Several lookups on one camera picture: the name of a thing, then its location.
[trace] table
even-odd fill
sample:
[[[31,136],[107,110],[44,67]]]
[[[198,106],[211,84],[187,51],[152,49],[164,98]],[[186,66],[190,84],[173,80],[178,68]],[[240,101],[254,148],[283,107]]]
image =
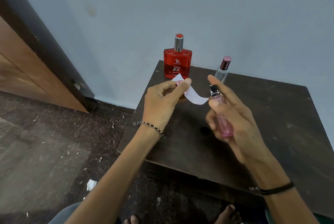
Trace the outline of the table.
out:
[[[210,96],[207,76],[214,73],[190,67],[191,85],[200,96]],[[163,61],[159,61],[147,88],[166,80]],[[252,110],[265,144],[310,209],[334,218],[334,153],[307,87],[232,73],[225,84]],[[138,129],[136,123],[142,119],[147,88],[119,144],[119,152]],[[164,171],[160,174],[170,171],[199,178],[214,196],[212,190],[218,185],[227,188],[224,193],[238,194],[237,200],[261,198],[249,190],[256,185],[247,169],[208,129],[208,111],[207,103],[195,105],[186,100],[177,104],[164,131],[167,140],[153,147],[146,158],[150,163],[145,165],[161,167]]]

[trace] person's right hand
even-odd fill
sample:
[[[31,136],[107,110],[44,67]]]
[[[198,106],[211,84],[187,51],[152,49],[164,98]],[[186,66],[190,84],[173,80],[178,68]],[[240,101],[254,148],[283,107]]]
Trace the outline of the person's right hand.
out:
[[[265,162],[271,156],[270,151],[262,140],[259,129],[253,118],[251,110],[246,107],[236,94],[227,86],[222,84],[212,75],[208,76],[211,85],[217,85],[220,93],[228,101],[227,104],[216,100],[210,100],[211,110],[206,116],[206,121],[214,131],[216,138],[226,142],[243,164],[251,161]],[[233,126],[233,136],[223,138],[217,130],[215,112],[223,115]]]

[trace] person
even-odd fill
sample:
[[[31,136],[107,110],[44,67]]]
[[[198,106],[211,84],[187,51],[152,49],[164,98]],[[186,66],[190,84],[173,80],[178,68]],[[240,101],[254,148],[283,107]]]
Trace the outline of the person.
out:
[[[216,138],[226,142],[231,147],[236,158],[248,168],[260,189],[270,190],[289,184],[290,179],[277,159],[265,146],[251,110],[240,101],[230,88],[214,76],[209,75],[208,80],[211,85],[218,86],[219,91],[228,101],[227,104],[215,100],[209,101],[211,110],[208,112],[206,120]],[[167,81],[148,88],[142,121],[154,125],[163,132],[175,105],[183,93],[188,90],[190,84],[191,79],[187,78],[177,87],[175,82]],[[222,138],[217,130],[215,113],[223,115],[232,124],[233,137]],[[155,128],[141,124],[122,154],[85,200],[75,206],[73,213],[67,212],[67,217],[70,216],[65,223],[114,223],[128,188],[138,174],[147,154],[160,137],[161,134]],[[294,187],[264,196],[264,198],[275,223],[318,223]],[[220,214],[216,224],[240,221],[239,217],[233,214],[234,212],[234,206],[228,205],[225,211]],[[125,221],[125,224],[130,223],[138,224],[136,216],[132,216],[130,221]]]

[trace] dark speckled floor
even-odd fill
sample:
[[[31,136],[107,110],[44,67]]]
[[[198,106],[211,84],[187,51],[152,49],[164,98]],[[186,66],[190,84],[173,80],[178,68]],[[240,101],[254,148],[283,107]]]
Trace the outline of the dark speckled floor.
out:
[[[86,114],[0,92],[0,223],[48,223],[82,201],[88,180],[101,179],[119,156],[132,112],[99,102]],[[120,217],[211,223],[226,204],[140,173]]]

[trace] bracelet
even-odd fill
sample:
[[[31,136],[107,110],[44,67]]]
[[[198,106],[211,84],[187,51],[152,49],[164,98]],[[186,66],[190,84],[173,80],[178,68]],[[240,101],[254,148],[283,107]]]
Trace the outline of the bracelet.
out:
[[[285,192],[291,188],[293,188],[295,185],[292,181],[290,181],[290,183],[283,185],[281,187],[277,187],[277,188],[273,188],[273,189],[269,189],[269,190],[262,190],[259,188],[259,191],[261,192],[262,195],[267,196],[267,195],[271,195],[271,194],[278,194],[278,193],[282,193]]]
[[[140,124],[145,124],[145,125],[148,125],[148,126],[151,126],[152,128],[156,129],[162,136],[163,140],[159,140],[160,142],[164,142],[166,140],[166,136],[162,133],[162,131],[160,131],[159,129],[157,129],[154,125],[150,124],[150,123],[146,123],[144,121],[139,121],[137,123],[138,126],[140,126]]]

